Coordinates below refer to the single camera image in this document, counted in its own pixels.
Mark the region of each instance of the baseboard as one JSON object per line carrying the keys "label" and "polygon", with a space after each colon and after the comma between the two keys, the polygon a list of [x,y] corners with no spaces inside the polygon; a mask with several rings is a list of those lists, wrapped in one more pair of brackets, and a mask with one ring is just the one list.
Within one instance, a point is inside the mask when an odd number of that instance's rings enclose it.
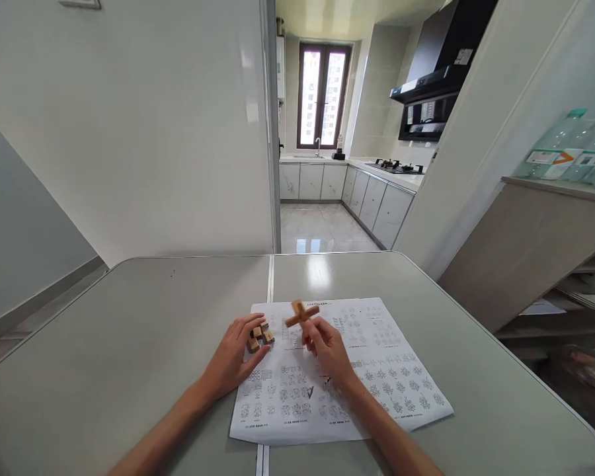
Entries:
{"label": "baseboard", "polygon": [[342,203],[341,200],[300,200],[299,198],[282,198],[280,203]]}
{"label": "baseboard", "polygon": [[362,230],[364,230],[368,234],[368,236],[370,238],[372,238],[372,241],[375,242],[375,245],[377,245],[379,247],[379,249],[381,249],[382,251],[390,251],[388,248],[386,248],[385,246],[383,246],[381,244],[381,241],[379,241],[379,239],[375,235],[372,234],[372,231],[370,231],[368,229],[368,227],[366,227],[366,225],[364,225],[362,223],[362,221],[359,219],[359,217],[357,215],[355,215],[355,213],[350,209],[350,207],[348,205],[346,205],[344,202],[342,202],[342,206],[344,208],[346,208],[346,211],[350,214],[350,216],[352,216],[354,218],[354,220],[357,223],[359,223],[359,226],[362,228]]}
{"label": "baseboard", "polygon": [[16,308],[0,316],[0,337],[8,333],[18,324],[24,322],[27,317],[84,279],[84,277],[95,271],[102,264],[104,264],[104,261],[100,257],[91,259],[89,262],[83,264],[75,271],[67,274],[60,280],[51,284],[51,286],[45,290],[40,291],[28,301],[23,302]]}

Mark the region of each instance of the gray table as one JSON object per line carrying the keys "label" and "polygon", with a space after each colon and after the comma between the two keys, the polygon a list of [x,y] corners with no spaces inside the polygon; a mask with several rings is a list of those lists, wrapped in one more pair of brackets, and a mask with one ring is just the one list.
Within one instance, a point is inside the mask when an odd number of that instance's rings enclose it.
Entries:
{"label": "gray table", "polygon": [[[0,363],[0,467],[105,473],[209,361],[252,303],[380,297],[454,407],[412,433],[448,475],[595,475],[595,432],[431,279],[393,252],[137,258]],[[228,437],[235,392],[181,444],[173,474],[255,474]],[[272,448],[273,474],[378,474],[371,441]]]}

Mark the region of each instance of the hand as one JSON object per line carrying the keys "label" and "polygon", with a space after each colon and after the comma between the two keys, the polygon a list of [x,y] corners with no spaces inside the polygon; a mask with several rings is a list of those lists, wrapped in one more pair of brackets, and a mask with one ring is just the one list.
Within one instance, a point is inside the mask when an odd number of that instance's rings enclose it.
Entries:
{"label": "hand", "polygon": [[255,313],[239,317],[227,328],[214,357],[195,384],[211,401],[227,395],[243,383],[271,350],[271,346],[263,346],[251,356],[247,363],[243,362],[243,353],[249,333],[254,327],[258,327],[264,322],[263,316],[262,313]]}
{"label": "hand", "polygon": [[324,371],[335,384],[344,386],[357,379],[339,331],[321,317],[306,321],[302,325],[302,345],[318,357]]}

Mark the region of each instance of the kitchen cabinet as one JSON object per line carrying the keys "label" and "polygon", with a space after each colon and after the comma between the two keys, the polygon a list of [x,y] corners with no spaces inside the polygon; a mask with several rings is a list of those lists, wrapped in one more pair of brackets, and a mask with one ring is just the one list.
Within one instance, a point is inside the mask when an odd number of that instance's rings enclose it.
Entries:
{"label": "kitchen cabinet", "polygon": [[322,180],[322,200],[341,200],[346,178],[346,165],[325,165]]}
{"label": "kitchen cabinet", "polygon": [[379,180],[375,177],[370,177],[368,185],[366,186],[366,193],[364,195],[364,203],[362,211],[359,213],[359,220],[366,228],[372,230],[379,211],[379,205],[385,192],[387,183],[384,180]]}
{"label": "kitchen cabinet", "polygon": [[367,173],[362,171],[357,171],[357,175],[355,176],[355,185],[352,188],[352,195],[350,196],[350,209],[356,216],[359,216],[359,212],[362,210],[369,177]]}
{"label": "kitchen cabinet", "polygon": [[414,195],[392,185],[385,188],[372,234],[386,249],[392,249]]}
{"label": "kitchen cabinet", "polygon": [[357,169],[348,167],[346,171],[346,180],[344,181],[344,192],[342,193],[342,202],[350,206],[350,197],[352,196],[352,186],[355,185],[355,176]]}
{"label": "kitchen cabinet", "polygon": [[280,199],[298,198],[299,164],[280,164]]}
{"label": "kitchen cabinet", "polygon": [[324,165],[302,163],[299,166],[299,199],[319,200],[322,195]]}

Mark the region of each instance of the paper on shelf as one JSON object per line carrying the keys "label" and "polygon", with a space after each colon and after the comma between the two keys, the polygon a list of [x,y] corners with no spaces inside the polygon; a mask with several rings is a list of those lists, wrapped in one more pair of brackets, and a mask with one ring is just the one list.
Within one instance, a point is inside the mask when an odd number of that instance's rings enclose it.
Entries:
{"label": "paper on shelf", "polygon": [[546,299],[539,298],[521,312],[520,315],[564,314],[565,312],[564,309],[551,304]]}
{"label": "paper on shelf", "polygon": [[[339,330],[355,372],[399,426],[410,431],[454,413],[378,297],[304,305],[319,305]],[[238,387],[229,435],[271,446],[369,438],[301,345],[300,326],[284,325],[291,303],[254,304],[251,312],[265,314],[276,342]]]}

